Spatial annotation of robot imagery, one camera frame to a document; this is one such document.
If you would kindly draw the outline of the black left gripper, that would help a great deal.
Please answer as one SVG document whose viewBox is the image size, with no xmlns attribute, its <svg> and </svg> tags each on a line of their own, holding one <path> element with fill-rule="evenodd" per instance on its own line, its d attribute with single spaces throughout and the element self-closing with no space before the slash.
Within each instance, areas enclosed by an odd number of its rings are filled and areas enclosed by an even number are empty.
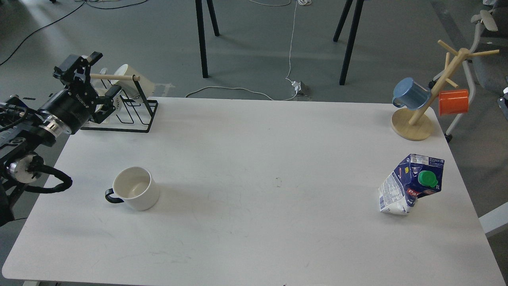
<svg viewBox="0 0 508 286">
<path fill-rule="evenodd" d="M 65 88 L 54 94 L 38 111 L 56 116 L 67 126 L 67 133 L 75 134 L 90 121 L 102 123 L 115 110 L 113 98 L 120 93 L 119 85 L 107 89 L 104 97 L 98 96 L 91 83 L 91 67 L 103 57 L 100 52 L 90 56 L 69 55 L 62 64 L 54 67 L 53 77 Z"/>
</svg>

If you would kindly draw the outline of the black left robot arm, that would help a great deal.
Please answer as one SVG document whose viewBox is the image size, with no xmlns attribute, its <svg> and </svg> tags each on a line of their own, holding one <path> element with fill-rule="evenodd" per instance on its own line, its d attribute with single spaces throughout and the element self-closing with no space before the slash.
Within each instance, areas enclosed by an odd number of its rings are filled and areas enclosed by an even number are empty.
<svg viewBox="0 0 508 286">
<path fill-rule="evenodd" d="M 14 221 L 13 206 L 26 191 L 63 192 L 72 179 L 45 164 L 36 154 L 40 145 L 52 147 L 62 133 L 75 134 L 86 122 L 100 124 L 116 110 L 115 85 L 100 96 L 91 84 L 91 67 L 103 55 L 70 55 L 54 68 L 53 76 L 64 88 L 37 110 L 17 97 L 1 103 L 1 225 Z"/>
</svg>

